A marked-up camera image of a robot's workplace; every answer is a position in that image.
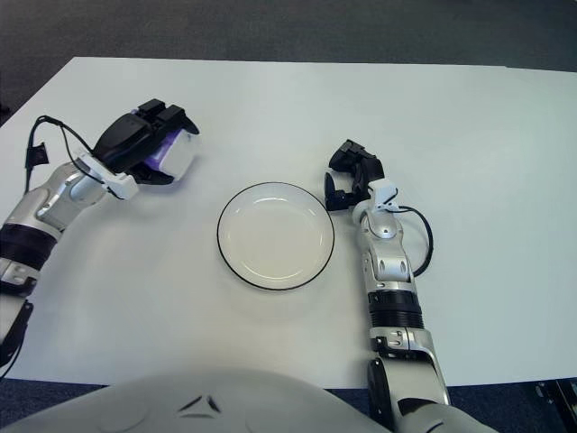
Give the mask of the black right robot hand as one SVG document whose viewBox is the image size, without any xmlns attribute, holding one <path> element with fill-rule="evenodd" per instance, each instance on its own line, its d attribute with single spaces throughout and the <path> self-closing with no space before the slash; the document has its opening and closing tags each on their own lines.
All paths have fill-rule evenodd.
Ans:
<svg viewBox="0 0 577 433">
<path fill-rule="evenodd" d="M 351 191 L 336 189 L 332 175 L 325 174 L 325 208 L 327 211 L 345 210 L 368 199 L 369 183 L 384 178 L 380 160 L 363 146 L 346 140 L 331 157 L 328 167 L 335 172 L 347 173 L 353 183 Z"/>
</svg>

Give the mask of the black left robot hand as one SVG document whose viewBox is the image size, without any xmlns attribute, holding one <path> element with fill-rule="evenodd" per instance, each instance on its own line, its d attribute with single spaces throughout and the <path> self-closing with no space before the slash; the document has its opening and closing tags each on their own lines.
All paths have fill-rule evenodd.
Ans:
<svg viewBox="0 0 577 433">
<path fill-rule="evenodd" d="M 116 119 L 93 154 L 112 173 L 127 173 L 138 184 L 169 185 L 193 161 L 192 138 L 198 134 L 184 108 L 154 98 Z"/>
</svg>

